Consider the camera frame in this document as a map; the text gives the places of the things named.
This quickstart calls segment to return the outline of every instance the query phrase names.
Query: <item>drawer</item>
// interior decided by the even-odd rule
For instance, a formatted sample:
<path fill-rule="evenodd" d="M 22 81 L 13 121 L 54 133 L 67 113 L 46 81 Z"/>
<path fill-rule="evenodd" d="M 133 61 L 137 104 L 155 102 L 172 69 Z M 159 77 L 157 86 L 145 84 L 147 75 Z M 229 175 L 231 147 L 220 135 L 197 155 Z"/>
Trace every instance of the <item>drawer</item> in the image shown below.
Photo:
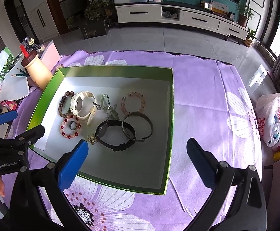
<path fill-rule="evenodd" d="M 220 21 L 218 31 L 222 31 L 227 35 L 233 35 L 243 40 L 246 39 L 248 32 L 240 27 L 235 26 L 232 23 L 227 23 L 225 21 Z"/>
<path fill-rule="evenodd" d="M 127 6 L 116 9 L 119 21 L 143 22 L 161 19 L 161 6 Z"/>
<path fill-rule="evenodd" d="M 218 25 L 220 20 L 217 18 L 213 18 L 210 16 L 206 16 L 199 13 L 189 12 L 185 10 L 181 10 L 180 21 L 184 22 L 184 24 L 188 24 L 190 26 L 195 26 L 199 28 L 213 28 L 218 29 Z"/>

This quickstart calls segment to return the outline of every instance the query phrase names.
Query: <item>white watch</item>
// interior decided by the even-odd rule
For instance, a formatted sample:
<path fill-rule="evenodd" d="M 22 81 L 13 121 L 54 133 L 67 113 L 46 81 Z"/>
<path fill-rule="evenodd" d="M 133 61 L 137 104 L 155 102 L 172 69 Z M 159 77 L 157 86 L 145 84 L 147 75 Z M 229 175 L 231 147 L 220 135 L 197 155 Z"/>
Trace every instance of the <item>white watch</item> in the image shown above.
<path fill-rule="evenodd" d="M 89 113 L 86 116 L 79 116 L 79 111 L 82 108 L 82 101 L 84 98 L 87 97 L 92 97 L 94 99 L 93 105 L 90 108 Z M 81 120 L 86 120 L 88 119 L 87 125 L 90 126 L 95 114 L 96 114 L 96 110 L 100 110 L 100 106 L 97 104 L 97 100 L 94 96 L 94 94 L 92 94 L 91 92 L 88 91 L 82 91 L 79 92 L 77 94 L 75 94 L 71 101 L 70 101 L 70 111 L 79 119 Z"/>

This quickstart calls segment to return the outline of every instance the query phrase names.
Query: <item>white plastic bag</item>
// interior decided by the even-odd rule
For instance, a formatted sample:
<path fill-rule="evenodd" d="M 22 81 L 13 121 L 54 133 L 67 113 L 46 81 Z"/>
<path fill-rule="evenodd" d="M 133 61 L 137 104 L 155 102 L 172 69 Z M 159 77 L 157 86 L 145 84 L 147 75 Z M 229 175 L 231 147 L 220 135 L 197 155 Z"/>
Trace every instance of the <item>white plastic bag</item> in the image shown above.
<path fill-rule="evenodd" d="M 280 137 L 280 93 L 261 96 L 256 113 L 260 136 L 267 146 L 274 146 Z"/>

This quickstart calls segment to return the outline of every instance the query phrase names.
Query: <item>gray tile floor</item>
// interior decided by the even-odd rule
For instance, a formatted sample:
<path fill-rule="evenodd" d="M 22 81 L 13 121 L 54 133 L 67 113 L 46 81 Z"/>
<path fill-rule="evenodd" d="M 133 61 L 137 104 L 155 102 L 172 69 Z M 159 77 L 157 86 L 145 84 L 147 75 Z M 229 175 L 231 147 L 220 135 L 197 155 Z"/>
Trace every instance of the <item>gray tile floor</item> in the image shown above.
<path fill-rule="evenodd" d="M 255 48 L 238 45 L 236 40 L 225 41 L 210 33 L 200 33 L 172 28 L 130 27 L 112 28 L 106 36 L 84 40 L 80 30 L 53 38 L 61 55 L 71 55 L 76 50 L 99 52 L 109 50 L 149 50 L 190 54 L 223 62 L 236 67 L 248 91 L 252 104 L 265 94 L 276 93 L 267 75 L 270 67 Z M 262 145 L 263 165 L 272 165 L 270 148 Z M 262 184 L 269 196 L 272 171 L 263 170 Z"/>

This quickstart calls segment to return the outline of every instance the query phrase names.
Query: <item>purple tablecloth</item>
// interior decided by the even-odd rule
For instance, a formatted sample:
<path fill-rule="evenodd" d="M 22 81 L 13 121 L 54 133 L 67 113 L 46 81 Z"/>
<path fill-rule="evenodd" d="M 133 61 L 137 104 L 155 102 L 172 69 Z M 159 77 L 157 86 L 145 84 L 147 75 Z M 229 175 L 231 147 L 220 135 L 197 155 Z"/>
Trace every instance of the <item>purple tablecloth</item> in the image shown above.
<path fill-rule="evenodd" d="M 250 98 L 235 67 L 215 60 L 164 52 L 77 51 L 57 65 L 132 64 L 173 68 L 174 134 L 167 193 L 147 195 L 114 189 L 76 177 L 65 190 L 70 203 L 92 230 L 183 230 L 210 194 L 192 165 L 186 142 L 195 137 L 204 150 L 233 167 L 256 166 L 261 177 L 261 144 Z M 36 89 L 24 99 L 13 122 L 11 137 L 24 132 L 41 95 Z M 31 169 L 47 161 L 30 151 Z M 16 173 L 3 177 L 9 206 Z M 215 223 L 226 215 L 233 197 L 228 194 Z M 50 202 L 46 207 L 60 223 Z"/>

